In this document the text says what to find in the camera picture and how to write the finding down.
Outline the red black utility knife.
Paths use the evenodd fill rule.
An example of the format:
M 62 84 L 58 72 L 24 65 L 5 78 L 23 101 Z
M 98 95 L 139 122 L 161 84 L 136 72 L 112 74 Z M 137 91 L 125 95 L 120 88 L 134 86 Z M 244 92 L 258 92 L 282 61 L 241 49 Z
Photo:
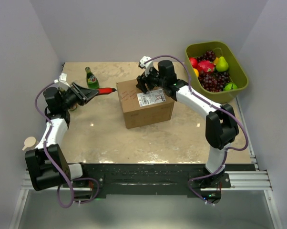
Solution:
M 106 88 L 99 88 L 97 89 L 97 91 L 98 91 L 97 95 L 107 95 L 116 92 L 117 90 L 115 88 L 106 87 Z

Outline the green glass bottle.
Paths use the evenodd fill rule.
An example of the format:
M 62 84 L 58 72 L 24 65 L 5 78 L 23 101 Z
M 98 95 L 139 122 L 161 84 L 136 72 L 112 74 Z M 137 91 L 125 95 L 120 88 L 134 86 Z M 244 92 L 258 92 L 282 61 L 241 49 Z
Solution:
M 96 76 L 92 73 L 90 67 L 86 67 L 85 71 L 86 71 L 86 83 L 88 88 L 99 89 L 100 88 L 99 81 L 96 78 Z
M 78 107 L 78 105 L 77 104 L 75 104 L 74 106 L 72 106 L 69 110 L 70 111 L 74 111 L 74 110 L 76 110 L 77 109 L 77 107 Z

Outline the near green glass bottle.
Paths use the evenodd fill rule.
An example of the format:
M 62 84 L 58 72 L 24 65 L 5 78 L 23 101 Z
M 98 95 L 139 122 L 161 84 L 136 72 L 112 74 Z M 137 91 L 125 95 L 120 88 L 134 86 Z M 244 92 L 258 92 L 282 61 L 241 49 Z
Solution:
M 74 106 L 72 106 L 69 110 L 70 111 L 74 111 L 74 110 L 76 110 L 77 109 L 77 107 L 78 107 L 78 105 L 77 104 L 75 104 Z

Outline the green pear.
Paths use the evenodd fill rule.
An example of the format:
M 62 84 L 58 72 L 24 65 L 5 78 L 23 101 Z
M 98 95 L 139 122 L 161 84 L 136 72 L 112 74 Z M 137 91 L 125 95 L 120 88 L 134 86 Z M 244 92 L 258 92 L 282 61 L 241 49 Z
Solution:
M 216 64 L 215 68 L 218 72 L 225 72 L 229 69 L 228 62 L 225 60 L 225 58 L 223 56 L 221 56 L 218 59 L 218 62 Z

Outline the dark grape bunch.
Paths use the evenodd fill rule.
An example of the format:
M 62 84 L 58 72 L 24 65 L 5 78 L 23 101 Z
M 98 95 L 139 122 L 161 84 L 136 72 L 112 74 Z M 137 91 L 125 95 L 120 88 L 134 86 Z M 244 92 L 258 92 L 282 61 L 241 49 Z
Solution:
M 223 91 L 231 82 L 228 72 L 200 73 L 198 80 L 205 90 L 213 93 Z
M 216 54 L 213 50 L 206 51 L 203 55 L 196 57 L 198 62 L 210 61 L 213 62 L 216 59 Z

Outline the orange fruit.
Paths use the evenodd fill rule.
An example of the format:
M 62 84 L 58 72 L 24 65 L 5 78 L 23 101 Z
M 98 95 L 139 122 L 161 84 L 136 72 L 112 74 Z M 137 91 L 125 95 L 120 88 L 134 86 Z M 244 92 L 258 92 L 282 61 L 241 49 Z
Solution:
M 196 68 L 193 68 L 193 70 L 194 70 L 196 77 L 198 78 L 199 77 L 199 71 Z

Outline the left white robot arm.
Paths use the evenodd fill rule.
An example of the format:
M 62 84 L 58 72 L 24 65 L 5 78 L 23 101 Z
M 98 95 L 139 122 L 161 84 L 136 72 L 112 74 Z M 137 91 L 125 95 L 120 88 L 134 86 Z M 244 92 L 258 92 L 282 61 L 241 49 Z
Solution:
M 90 181 L 89 174 L 83 171 L 81 163 L 68 164 L 60 145 L 70 126 L 69 109 L 75 104 L 87 104 L 99 95 L 99 90 L 72 83 L 67 91 L 60 92 L 51 83 L 38 95 L 44 96 L 49 112 L 40 112 L 46 120 L 45 132 L 37 146 L 25 153 L 33 188 L 41 191 L 72 181 L 79 187 L 87 186 Z

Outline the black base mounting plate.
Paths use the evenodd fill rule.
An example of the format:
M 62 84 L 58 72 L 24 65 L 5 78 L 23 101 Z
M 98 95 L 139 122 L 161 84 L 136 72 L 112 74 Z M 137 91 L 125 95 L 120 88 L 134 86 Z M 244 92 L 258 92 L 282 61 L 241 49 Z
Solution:
M 230 188 L 229 172 L 252 172 L 251 164 L 229 164 L 219 175 L 207 175 L 203 164 L 84 164 L 84 177 L 97 180 L 75 181 L 75 199 L 88 200 L 98 192 L 98 198 L 107 195 L 179 195 L 196 197 L 204 188 L 214 188 L 220 199 L 219 188 Z

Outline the brown cardboard express box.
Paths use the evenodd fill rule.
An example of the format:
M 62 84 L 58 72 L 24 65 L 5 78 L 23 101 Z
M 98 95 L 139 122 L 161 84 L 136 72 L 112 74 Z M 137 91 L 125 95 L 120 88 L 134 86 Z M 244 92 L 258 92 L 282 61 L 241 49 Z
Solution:
M 136 80 L 116 84 L 125 127 L 136 127 L 169 121 L 174 108 L 174 100 L 165 95 L 163 89 L 154 88 L 141 92 Z

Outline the lower dark grape bunch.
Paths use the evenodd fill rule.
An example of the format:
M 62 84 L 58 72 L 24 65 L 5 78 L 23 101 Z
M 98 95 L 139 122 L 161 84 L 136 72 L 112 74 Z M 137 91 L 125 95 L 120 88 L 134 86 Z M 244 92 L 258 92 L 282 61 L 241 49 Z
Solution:
M 200 73 L 198 80 L 205 90 L 213 93 L 223 91 L 231 82 L 228 72 Z

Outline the green round fruit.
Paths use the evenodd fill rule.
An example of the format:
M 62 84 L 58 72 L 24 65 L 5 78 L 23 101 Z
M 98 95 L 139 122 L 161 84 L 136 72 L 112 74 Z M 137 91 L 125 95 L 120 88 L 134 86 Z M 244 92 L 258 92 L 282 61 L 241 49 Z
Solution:
M 223 88 L 223 91 L 231 91 L 234 89 L 238 89 L 238 86 L 235 83 L 230 82 L 225 85 L 225 87 Z

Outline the red apple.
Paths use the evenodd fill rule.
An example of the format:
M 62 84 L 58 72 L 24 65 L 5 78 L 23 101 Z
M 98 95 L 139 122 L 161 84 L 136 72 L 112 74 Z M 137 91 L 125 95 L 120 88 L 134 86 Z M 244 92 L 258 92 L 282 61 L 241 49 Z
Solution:
M 189 58 L 189 61 L 190 61 L 191 66 L 192 66 L 193 68 L 196 68 L 196 67 L 197 67 L 198 61 L 197 61 L 196 58 L 190 57 L 190 58 Z

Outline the upper dark grape bunch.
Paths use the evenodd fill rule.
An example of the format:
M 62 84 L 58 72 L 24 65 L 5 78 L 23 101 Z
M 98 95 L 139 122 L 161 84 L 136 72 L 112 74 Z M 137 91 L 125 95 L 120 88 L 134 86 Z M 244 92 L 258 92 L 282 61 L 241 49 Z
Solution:
M 216 59 L 216 54 L 213 50 L 206 51 L 203 55 L 196 57 L 198 62 L 210 61 L 213 62 Z

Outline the pink dragon fruit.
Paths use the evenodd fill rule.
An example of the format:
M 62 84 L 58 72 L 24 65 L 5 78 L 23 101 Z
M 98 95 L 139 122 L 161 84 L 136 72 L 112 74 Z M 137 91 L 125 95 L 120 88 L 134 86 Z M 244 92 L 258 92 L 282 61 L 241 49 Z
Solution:
M 211 61 L 208 61 L 208 60 L 200 61 L 197 64 L 196 69 L 199 72 L 213 73 L 215 71 L 215 64 Z

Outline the far green glass bottle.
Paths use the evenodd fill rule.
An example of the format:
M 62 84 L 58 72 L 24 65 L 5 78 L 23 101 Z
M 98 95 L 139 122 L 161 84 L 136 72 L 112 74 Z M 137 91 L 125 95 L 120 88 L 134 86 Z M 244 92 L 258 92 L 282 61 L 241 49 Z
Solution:
M 99 89 L 100 88 L 99 81 L 96 78 L 96 76 L 92 73 L 90 67 L 86 67 L 85 71 L 86 71 L 86 83 L 88 88 Z

